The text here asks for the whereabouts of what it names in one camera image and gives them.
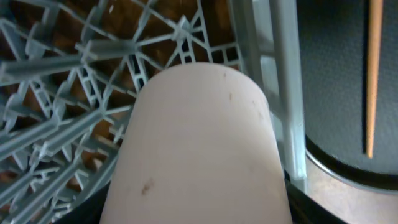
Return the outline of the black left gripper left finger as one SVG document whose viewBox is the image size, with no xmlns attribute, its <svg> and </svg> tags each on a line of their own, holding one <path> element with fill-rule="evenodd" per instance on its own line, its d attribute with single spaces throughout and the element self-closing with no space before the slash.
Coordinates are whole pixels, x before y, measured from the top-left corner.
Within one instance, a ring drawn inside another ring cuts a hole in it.
<svg viewBox="0 0 398 224">
<path fill-rule="evenodd" d="M 70 213 L 57 220 L 55 224 L 99 224 L 110 184 L 99 189 Z"/>
</svg>

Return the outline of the pink plastic cup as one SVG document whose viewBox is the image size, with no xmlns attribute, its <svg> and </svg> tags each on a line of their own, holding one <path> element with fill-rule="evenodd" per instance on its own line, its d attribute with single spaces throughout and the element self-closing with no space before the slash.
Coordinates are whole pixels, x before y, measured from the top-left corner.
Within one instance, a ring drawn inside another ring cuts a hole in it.
<svg viewBox="0 0 398 224">
<path fill-rule="evenodd" d="M 267 99 L 248 76 L 189 63 L 143 87 L 101 223 L 291 223 Z"/>
</svg>

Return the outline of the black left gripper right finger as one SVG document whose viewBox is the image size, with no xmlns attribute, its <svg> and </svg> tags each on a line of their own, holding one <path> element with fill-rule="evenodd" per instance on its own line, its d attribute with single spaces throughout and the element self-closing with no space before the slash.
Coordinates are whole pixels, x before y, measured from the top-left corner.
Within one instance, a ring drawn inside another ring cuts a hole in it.
<svg viewBox="0 0 398 224">
<path fill-rule="evenodd" d="M 293 224 L 346 224 L 285 179 Z"/>
</svg>

